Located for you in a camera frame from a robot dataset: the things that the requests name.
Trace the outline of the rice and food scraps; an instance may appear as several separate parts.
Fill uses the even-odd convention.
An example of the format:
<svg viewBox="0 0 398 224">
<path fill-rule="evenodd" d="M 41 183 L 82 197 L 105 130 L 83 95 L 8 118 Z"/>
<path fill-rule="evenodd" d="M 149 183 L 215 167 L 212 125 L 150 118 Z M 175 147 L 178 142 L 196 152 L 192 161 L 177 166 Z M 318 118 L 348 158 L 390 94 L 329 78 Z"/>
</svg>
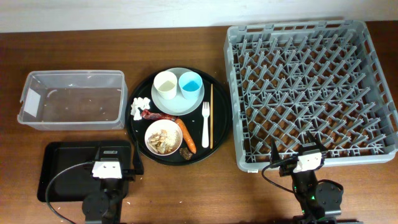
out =
<svg viewBox="0 0 398 224">
<path fill-rule="evenodd" d="M 181 137 L 178 131 L 169 131 L 166 129 L 161 129 L 152 133 L 147 144 L 149 149 L 151 149 L 156 154 L 166 155 L 171 154 L 180 145 Z"/>
</svg>

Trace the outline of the white cup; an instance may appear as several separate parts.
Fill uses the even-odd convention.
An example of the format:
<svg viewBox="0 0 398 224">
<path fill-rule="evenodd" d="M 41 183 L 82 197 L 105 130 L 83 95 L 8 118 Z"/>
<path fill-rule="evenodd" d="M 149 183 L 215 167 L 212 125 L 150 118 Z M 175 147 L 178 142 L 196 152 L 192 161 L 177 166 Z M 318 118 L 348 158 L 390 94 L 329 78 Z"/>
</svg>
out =
<svg viewBox="0 0 398 224">
<path fill-rule="evenodd" d="M 154 87 L 165 100 L 173 99 L 177 94 L 177 77 L 170 71 L 158 73 L 154 78 Z"/>
</svg>

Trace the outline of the red snack wrapper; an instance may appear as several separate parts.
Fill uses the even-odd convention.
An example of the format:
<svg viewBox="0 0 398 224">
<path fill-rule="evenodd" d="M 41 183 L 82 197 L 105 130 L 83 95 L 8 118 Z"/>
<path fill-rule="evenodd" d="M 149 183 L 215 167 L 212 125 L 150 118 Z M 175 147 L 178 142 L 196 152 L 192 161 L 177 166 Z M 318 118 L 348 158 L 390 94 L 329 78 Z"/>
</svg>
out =
<svg viewBox="0 0 398 224">
<path fill-rule="evenodd" d="M 169 114 L 164 114 L 164 113 L 152 113 L 149 110 L 144 110 L 141 113 L 141 117 L 143 119 L 148 119 L 148 120 L 161 120 L 161 119 L 167 119 L 171 121 L 175 121 L 177 119 L 176 116 L 172 116 Z"/>
</svg>

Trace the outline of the pink bowl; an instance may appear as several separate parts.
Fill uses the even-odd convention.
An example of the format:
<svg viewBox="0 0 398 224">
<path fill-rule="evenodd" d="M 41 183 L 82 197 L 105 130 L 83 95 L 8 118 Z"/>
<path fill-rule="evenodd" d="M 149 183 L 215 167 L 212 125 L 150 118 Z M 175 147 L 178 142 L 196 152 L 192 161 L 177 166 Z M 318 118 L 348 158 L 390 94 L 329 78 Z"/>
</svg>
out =
<svg viewBox="0 0 398 224">
<path fill-rule="evenodd" d="M 144 142 L 150 152 L 169 156 L 179 149 L 183 134 L 177 123 L 162 119 L 153 122 L 145 133 Z"/>
</svg>

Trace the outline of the white tissue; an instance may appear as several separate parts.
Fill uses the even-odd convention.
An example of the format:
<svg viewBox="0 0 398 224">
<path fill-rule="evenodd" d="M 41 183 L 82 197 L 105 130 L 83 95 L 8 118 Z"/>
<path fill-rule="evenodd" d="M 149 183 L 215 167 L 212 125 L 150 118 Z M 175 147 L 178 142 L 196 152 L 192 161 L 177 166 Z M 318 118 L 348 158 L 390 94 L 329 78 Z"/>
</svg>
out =
<svg viewBox="0 0 398 224">
<path fill-rule="evenodd" d="M 142 119 L 141 113 L 144 110 L 150 109 L 150 99 L 147 97 L 141 98 L 134 98 L 133 103 L 131 105 L 131 112 L 130 114 L 133 115 L 133 120 L 138 121 Z"/>
</svg>

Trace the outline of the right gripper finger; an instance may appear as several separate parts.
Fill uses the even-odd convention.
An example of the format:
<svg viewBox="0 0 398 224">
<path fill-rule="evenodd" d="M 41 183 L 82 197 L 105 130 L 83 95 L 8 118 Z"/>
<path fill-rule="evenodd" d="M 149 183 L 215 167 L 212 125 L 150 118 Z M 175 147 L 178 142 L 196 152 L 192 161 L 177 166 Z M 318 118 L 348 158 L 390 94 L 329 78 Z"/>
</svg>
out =
<svg viewBox="0 0 398 224">
<path fill-rule="evenodd" d="M 275 140 L 272 139 L 271 141 L 271 159 L 270 159 L 270 167 L 275 168 L 279 165 L 280 156 L 277 150 L 277 146 Z"/>
<path fill-rule="evenodd" d="M 307 131 L 306 135 L 308 137 L 308 141 L 311 143 L 315 143 L 317 149 L 319 149 L 320 152 L 327 152 L 327 148 L 310 131 Z"/>
</svg>

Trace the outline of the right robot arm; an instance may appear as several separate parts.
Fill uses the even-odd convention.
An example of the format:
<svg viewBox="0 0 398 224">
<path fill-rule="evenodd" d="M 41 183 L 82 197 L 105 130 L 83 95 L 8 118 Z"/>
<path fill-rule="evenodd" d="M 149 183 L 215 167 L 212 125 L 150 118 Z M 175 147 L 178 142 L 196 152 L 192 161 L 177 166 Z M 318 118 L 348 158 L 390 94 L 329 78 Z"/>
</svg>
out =
<svg viewBox="0 0 398 224">
<path fill-rule="evenodd" d="M 281 159 L 275 141 L 271 141 L 271 161 L 263 168 L 262 177 L 270 184 L 294 194 L 302 209 L 294 216 L 294 223 L 336 223 L 341 215 L 344 188 L 332 180 L 318 180 L 315 172 L 324 165 L 328 149 L 310 132 L 308 142 L 298 148 L 298 153 Z M 287 189 L 265 176 L 267 169 L 279 168 L 279 175 L 292 178 L 292 189 Z"/>
</svg>

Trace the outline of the brown food lump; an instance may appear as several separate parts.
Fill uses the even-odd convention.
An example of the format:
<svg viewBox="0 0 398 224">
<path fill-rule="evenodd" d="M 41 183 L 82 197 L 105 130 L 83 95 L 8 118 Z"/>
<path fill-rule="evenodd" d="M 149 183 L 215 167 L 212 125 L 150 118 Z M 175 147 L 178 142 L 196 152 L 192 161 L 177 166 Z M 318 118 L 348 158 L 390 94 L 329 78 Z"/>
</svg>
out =
<svg viewBox="0 0 398 224">
<path fill-rule="evenodd" d="M 193 156 L 193 153 L 187 147 L 180 148 L 179 153 L 187 161 L 189 161 Z"/>
</svg>

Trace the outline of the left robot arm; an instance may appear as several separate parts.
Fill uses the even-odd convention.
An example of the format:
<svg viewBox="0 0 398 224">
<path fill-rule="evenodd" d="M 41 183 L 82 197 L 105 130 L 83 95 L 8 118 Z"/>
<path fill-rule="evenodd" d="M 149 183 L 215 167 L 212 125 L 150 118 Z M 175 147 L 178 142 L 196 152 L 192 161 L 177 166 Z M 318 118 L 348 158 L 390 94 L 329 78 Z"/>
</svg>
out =
<svg viewBox="0 0 398 224">
<path fill-rule="evenodd" d="M 123 199 L 129 183 L 144 173 L 137 152 L 127 141 L 106 141 L 98 147 L 91 176 L 99 182 L 99 189 L 89 193 L 82 204 L 85 223 L 120 223 Z"/>
</svg>

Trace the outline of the orange carrot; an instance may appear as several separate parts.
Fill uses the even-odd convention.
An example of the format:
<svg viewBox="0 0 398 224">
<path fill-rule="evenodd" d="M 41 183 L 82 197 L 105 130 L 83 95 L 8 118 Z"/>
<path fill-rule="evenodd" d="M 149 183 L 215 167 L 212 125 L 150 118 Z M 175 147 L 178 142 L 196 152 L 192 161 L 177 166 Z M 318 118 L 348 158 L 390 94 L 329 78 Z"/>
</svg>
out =
<svg viewBox="0 0 398 224">
<path fill-rule="evenodd" d="M 195 153 L 197 152 L 196 145 L 195 145 L 195 143 L 193 142 L 193 139 L 192 139 L 192 137 L 191 137 L 191 135 L 190 135 L 190 133 L 189 133 L 189 131 L 188 131 L 186 125 L 185 125 L 184 122 L 183 122 L 181 119 L 179 119 L 179 118 L 175 120 L 175 123 L 176 123 L 176 124 L 179 126 L 179 128 L 181 129 L 182 134 L 183 134 L 183 139 L 184 139 L 184 141 L 186 142 L 186 144 L 187 144 L 187 146 L 188 146 L 190 152 L 192 152 L 193 154 L 195 154 Z"/>
</svg>

